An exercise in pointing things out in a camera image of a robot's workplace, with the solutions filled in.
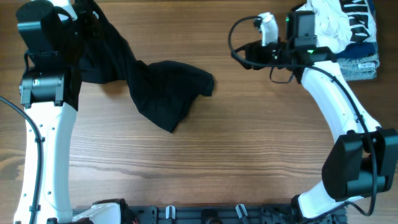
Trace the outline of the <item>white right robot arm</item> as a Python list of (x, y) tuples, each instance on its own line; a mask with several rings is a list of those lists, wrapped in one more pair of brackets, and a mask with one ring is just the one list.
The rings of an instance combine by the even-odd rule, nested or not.
[(397, 164), (397, 131), (384, 129), (363, 108), (345, 79), (333, 52), (317, 45), (315, 15), (287, 15), (286, 40), (271, 13), (251, 16), (262, 38), (232, 48), (244, 68), (285, 68), (313, 97), (333, 135), (334, 145), (322, 167), (321, 181), (293, 197), (288, 205), (268, 205), (268, 223), (338, 222), (347, 206), (368, 198), (372, 215), (379, 193), (391, 189)]

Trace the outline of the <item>black t-shirt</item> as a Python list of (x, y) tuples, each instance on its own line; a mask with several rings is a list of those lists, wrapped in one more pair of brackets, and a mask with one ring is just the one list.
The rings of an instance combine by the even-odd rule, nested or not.
[(65, 2), (57, 9), (72, 20), (74, 33), (83, 39), (81, 80), (125, 81), (138, 112), (158, 127), (173, 132), (198, 96), (212, 95), (215, 79), (205, 70), (171, 60), (150, 64), (138, 60), (95, 1)]

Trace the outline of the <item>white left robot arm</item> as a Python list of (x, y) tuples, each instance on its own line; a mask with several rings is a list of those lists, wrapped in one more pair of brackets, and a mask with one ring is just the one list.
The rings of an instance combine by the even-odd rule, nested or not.
[(15, 223), (124, 223), (122, 199), (74, 214), (68, 186), (70, 141), (81, 88), (80, 59), (100, 34), (93, 1), (30, 1), (16, 13), (27, 51), (19, 92), (27, 145)]

